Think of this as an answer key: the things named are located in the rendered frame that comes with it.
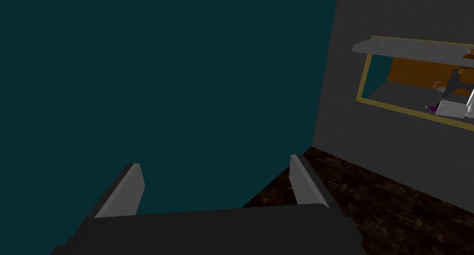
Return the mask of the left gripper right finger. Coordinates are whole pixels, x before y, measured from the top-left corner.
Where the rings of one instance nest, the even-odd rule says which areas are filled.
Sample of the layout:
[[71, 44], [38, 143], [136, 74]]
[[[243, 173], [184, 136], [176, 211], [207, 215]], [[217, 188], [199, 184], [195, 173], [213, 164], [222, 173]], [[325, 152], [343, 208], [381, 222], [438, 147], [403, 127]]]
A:
[[289, 180], [299, 205], [323, 204], [331, 210], [340, 210], [338, 203], [303, 155], [291, 155]]

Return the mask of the gold framed wall mirror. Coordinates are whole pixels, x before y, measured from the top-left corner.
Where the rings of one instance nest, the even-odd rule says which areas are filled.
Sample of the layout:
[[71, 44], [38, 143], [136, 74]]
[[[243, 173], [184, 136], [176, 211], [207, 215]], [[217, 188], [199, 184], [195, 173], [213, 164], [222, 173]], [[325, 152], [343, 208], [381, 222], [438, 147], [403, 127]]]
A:
[[474, 131], [474, 44], [373, 36], [356, 101]]

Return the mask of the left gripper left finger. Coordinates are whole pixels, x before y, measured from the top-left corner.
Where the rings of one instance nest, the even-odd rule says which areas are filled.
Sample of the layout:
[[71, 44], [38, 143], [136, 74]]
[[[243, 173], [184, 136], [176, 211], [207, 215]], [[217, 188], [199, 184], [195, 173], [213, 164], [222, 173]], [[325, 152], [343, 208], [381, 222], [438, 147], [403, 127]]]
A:
[[87, 219], [135, 215], [145, 182], [139, 163], [127, 164], [86, 216]]

